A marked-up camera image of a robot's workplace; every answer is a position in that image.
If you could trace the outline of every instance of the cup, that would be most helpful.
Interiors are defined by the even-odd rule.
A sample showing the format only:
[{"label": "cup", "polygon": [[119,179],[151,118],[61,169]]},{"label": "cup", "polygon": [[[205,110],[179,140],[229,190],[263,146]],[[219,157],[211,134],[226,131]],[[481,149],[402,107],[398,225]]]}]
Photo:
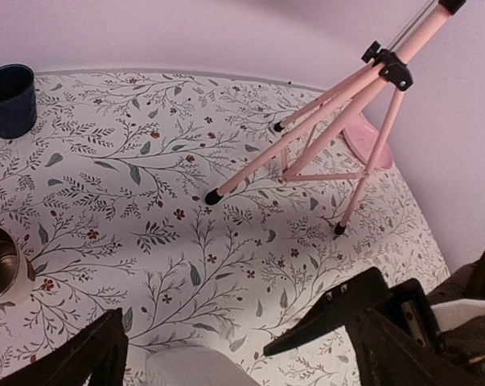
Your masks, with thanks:
[{"label": "cup", "polygon": [[35,75],[22,64],[0,67],[0,138],[14,139],[36,123]]},{"label": "cup", "polygon": [[17,306],[29,297],[35,271],[14,239],[0,228],[0,306]]}]

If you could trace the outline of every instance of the white wall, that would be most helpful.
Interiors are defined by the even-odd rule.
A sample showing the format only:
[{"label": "white wall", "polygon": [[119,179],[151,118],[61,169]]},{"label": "white wall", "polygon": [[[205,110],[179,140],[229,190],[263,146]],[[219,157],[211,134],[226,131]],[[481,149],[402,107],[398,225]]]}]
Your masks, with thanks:
[{"label": "white wall", "polygon": [[[172,68],[327,88],[387,45],[425,0],[0,2],[0,64],[36,71]],[[391,143],[448,265],[485,246],[485,0],[412,62]],[[376,124],[386,100],[366,113]]]}]

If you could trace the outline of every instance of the metal rod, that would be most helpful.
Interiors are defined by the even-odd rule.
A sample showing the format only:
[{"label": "metal rod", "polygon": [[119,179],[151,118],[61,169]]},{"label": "metal rod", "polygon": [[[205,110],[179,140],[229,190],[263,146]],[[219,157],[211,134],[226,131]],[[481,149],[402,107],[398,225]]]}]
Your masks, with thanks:
[{"label": "metal rod", "polygon": [[410,22],[401,30],[401,32],[394,38],[394,40],[388,45],[387,49],[395,51],[397,47],[408,37],[417,27],[421,20],[424,20],[425,16],[438,4],[438,0],[428,0],[428,2],[417,12],[417,14],[410,20]]}]

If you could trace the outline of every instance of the cup rim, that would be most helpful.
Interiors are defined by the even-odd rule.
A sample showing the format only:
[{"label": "cup rim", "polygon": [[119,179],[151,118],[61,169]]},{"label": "cup rim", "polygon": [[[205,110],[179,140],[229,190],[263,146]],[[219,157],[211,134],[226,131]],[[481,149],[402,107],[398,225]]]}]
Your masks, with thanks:
[{"label": "cup rim", "polygon": [[20,264],[21,264],[21,260],[20,259],[22,258],[22,256],[21,256],[20,250],[18,249],[17,242],[11,236],[10,232],[8,232],[4,227],[1,227],[1,226],[0,226],[0,230],[2,230],[3,232],[5,232],[5,234],[7,234],[8,237],[11,238],[11,242],[15,246],[15,252],[17,253],[17,257],[18,257],[18,264],[15,267],[15,274],[14,274],[13,278],[11,279],[10,283],[8,283],[8,286],[2,292],[0,292],[0,297],[1,297],[4,294],[6,294],[11,289],[11,287],[13,286],[13,284],[17,281],[17,276],[18,276],[18,272],[20,270]]},{"label": "cup rim", "polygon": [[22,68],[24,70],[27,70],[29,72],[29,76],[30,76],[30,85],[27,86],[22,92],[20,92],[19,94],[11,97],[10,99],[5,99],[4,101],[0,101],[0,104],[1,103],[6,103],[6,102],[10,102],[10,101],[14,101],[17,98],[20,98],[22,95],[24,95],[24,93],[27,90],[29,90],[31,87],[33,87],[33,84],[35,82],[35,73],[33,72],[33,70],[31,68],[29,68],[25,64],[5,64],[4,66],[1,66],[0,67],[0,71],[1,70],[4,70],[4,69],[7,69],[7,68],[12,68],[12,67]]}]

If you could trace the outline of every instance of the black clamp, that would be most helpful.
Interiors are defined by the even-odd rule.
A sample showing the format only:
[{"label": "black clamp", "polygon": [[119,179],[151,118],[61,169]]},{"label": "black clamp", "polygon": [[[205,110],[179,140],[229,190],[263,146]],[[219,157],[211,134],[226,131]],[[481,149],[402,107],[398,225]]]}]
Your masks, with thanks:
[{"label": "black clamp", "polygon": [[365,63],[369,63],[374,59],[373,67],[377,64],[384,63],[385,67],[380,71],[380,76],[392,84],[394,84],[400,91],[406,91],[412,86],[413,78],[410,70],[406,67],[395,52],[381,49],[378,42],[374,42],[371,47],[362,56]]}]

